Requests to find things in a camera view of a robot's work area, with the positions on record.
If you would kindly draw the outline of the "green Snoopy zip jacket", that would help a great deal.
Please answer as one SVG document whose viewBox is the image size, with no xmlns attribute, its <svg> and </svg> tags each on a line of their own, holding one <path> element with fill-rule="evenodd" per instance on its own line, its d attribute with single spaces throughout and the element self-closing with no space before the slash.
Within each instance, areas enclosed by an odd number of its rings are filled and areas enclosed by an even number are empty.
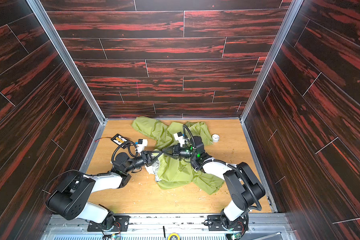
<svg viewBox="0 0 360 240">
<path fill-rule="evenodd" d="M 166 125 L 163 122 L 148 117 L 137 117 L 132 127 L 139 133 L 156 141 L 155 150 L 171 147 L 177 141 L 174 134 L 183 131 L 183 124 L 172 122 Z M 172 159 L 169 156 L 159 157 L 159 168 L 156 173 L 158 185 L 161 189 L 173 189 L 194 183 L 208 195 L 216 193 L 225 181 L 212 174 L 196 172 L 190 163 Z"/>
</svg>

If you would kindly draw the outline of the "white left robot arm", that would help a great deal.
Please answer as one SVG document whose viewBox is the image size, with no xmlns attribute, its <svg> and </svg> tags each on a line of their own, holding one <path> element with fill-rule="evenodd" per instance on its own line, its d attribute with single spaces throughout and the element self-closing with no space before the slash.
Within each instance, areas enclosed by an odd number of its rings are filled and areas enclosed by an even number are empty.
<svg viewBox="0 0 360 240">
<path fill-rule="evenodd" d="M 131 179 L 130 172 L 150 166 L 162 155 L 161 151 L 142 151 L 131 158 L 127 153 L 113 155 L 113 168 L 107 173 L 87 175 L 72 171 L 47 198 L 46 206 L 66 220 L 83 219 L 109 230 L 115 225 L 114 213 L 89 202 L 92 193 L 120 189 Z"/>
</svg>

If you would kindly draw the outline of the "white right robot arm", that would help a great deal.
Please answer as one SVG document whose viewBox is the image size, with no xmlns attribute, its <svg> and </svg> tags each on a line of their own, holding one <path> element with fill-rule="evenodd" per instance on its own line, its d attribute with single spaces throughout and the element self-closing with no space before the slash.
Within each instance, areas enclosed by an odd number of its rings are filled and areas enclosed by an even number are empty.
<svg viewBox="0 0 360 240">
<path fill-rule="evenodd" d="M 242 162 L 235 165 L 217 160 L 203 147 L 182 147 L 177 144 L 164 148 L 162 152 L 173 159 L 189 160 L 195 171 L 214 175 L 226 183 L 231 202 L 221 211 L 220 219 L 211 220 L 210 225 L 217 224 L 223 229 L 232 230 L 242 223 L 242 230 L 245 231 L 249 212 L 263 209 L 260 199 L 266 195 L 266 191 L 248 164 Z"/>
</svg>

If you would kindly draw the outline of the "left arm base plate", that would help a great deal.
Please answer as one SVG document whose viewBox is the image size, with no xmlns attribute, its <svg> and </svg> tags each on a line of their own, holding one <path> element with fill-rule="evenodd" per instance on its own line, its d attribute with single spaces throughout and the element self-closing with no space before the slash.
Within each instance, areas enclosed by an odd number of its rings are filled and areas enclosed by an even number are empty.
<svg viewBox="0 0 360 240">
<path fill-rule="evenodd" d="M 131 216 L 114 215 L 113 218 L 104 220 L 101 224 L 89 222 L 88 232 L 126 232 L 129 228 Z"/>
</svg>

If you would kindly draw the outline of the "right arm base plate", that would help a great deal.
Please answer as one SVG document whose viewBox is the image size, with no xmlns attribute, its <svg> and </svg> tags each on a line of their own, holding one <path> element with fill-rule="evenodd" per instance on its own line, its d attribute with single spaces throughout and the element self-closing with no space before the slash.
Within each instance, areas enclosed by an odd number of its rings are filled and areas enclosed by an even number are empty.
<svg viewBox="0 0 360 240">
<path fill-rule="evenodd" d="M 209 231 L 240 231 L 248 230 L 248 215 L 239 216 L 236 220 L 230 221 L 226 216 L 222 215 L 208 215 L 203 222 L 204 226 L 208 227 Z"/>
</svg>

